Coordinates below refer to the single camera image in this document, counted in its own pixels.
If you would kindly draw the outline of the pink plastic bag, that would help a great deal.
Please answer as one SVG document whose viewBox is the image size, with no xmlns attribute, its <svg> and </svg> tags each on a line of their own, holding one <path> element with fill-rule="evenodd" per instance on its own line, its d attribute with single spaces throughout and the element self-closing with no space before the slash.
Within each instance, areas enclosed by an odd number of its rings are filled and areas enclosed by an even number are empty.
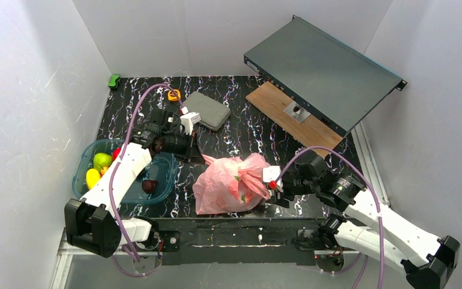
<svg viewBox="0 0 462 289">
<path fill-rule="evenodd" d="M 269 167 L 264 157 L 252 153 L 239 157 L 214 158 L 203 156 L 208 168 L 192 186 L 196 214 L 239 213 L 252 210 L 270 198 L 262 180 L 263 169 Z"/>
</svg>

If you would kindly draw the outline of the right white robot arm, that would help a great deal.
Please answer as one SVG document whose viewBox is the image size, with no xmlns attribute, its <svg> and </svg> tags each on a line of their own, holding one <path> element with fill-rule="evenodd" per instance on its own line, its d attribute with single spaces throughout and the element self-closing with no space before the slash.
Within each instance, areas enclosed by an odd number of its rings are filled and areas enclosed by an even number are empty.
<svg viewBox="0 0 462 289">
<path fill-rule="evenodd" d="M 314 230 L 300 230 L 295 244 L 317 250 L 352 249 L 397 269 L 413 288 L 444 288 L 457 267 L 460 243 L 410 223 L 382 204 L 358 172 L 334 173 L 323 157 L 305 149 L 284 167 L 269 166 L 262 180 L 272 204 L 288 207 L 296 195 L 315 195 L 334 208 Z"/>
</svg>

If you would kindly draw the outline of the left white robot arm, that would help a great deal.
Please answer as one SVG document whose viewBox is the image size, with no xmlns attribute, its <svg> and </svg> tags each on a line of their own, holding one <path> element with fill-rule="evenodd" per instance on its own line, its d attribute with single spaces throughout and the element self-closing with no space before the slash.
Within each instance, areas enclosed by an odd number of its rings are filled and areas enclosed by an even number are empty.
<svg viewBox="0 0 462 289">
<path fill-rule="evenodd" d="M 136 243 L 153 241 L 158 231 L 154 221 L 123 219 L 117 206 L 139 174 L 160 154 L 171 154 L 184 163 L 204 164 L 194 130 L 200 120 L 199 113 L 185 107 L 179 113 L 156 108 L 144 124 L 132 128 L 103 177 L 82 197 L 66 203 L 67 242 L 109 258 L 122 246 L 134 252 Z"/>
</svg>

